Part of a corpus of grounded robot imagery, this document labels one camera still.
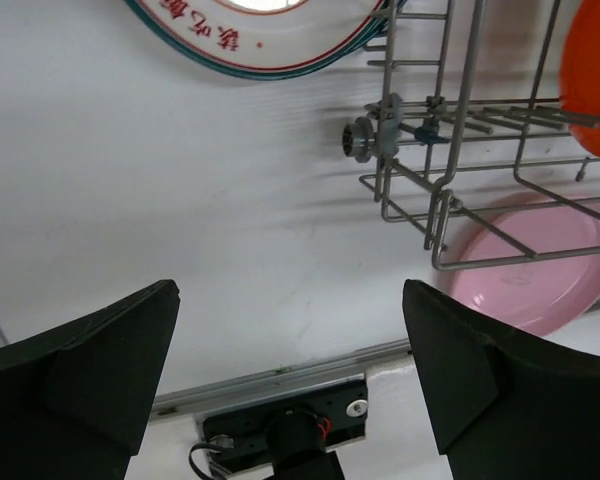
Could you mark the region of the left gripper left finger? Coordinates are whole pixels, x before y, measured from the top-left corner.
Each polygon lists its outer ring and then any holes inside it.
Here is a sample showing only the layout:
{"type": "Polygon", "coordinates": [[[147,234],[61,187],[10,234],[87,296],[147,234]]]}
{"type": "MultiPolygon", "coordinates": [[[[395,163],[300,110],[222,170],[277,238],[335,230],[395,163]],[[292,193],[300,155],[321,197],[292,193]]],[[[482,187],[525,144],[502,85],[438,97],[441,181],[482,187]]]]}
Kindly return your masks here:
{"type": "Polygon", "coordinates": [[[122,479],[180,306],[173,280],[0,348],[0,479],[122,479]]]}

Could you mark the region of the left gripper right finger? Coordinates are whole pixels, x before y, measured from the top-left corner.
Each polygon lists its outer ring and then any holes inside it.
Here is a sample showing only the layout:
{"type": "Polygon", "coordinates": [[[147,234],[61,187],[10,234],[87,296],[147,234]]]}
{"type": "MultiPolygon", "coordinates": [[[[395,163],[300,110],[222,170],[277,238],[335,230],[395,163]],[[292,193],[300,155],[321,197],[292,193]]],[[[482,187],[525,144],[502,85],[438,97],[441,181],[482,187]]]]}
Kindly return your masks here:
{"type": "Polygon", "coordinates": [[[419,280],[403,313],[437,449],[456,479],[600,479],[600,356],[419,280]]]}

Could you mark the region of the pink plate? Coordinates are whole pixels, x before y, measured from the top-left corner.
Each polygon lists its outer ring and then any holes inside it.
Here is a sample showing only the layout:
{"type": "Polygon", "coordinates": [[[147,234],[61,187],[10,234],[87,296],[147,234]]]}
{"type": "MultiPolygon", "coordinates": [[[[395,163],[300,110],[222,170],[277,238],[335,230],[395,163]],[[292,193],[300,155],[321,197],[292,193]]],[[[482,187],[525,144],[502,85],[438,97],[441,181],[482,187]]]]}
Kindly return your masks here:
{"type": "MultiPolygon", "coordinates": [[[[600,247],[600,221],[537,193],[492,200],[483,218],[539,254],[600,247]]],[[[463,305],[536,336],[548,335],[600,299],[600,253],[440,272],[438,287],[463,305]]]]}

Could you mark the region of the small orange plate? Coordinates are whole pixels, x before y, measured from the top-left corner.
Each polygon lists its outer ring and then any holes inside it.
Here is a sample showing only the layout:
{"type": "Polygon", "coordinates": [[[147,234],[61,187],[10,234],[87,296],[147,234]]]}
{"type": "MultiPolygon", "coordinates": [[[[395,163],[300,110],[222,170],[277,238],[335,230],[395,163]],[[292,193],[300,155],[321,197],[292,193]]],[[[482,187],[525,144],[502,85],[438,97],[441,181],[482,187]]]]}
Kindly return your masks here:
{"type": "Polygon", "coordinates": [[[563,45],[559,81],[564,110],[600,117],[600,0],[580,4],[563,45]]]}

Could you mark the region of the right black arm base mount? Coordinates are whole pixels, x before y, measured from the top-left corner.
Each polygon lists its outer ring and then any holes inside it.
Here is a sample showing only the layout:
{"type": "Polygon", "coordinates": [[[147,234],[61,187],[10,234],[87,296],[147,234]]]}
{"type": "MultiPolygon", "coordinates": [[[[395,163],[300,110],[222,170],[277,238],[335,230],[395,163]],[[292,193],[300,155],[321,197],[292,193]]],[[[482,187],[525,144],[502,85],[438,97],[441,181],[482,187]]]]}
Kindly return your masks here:
{"type": "Polygon", "coordinates": [[[343,479],[334,448],[365,436],[368,410],[367,383],[355,379],[215,414],[202,421],[188,464],[199,479],[264,465],[271,479],[343,479]]]}

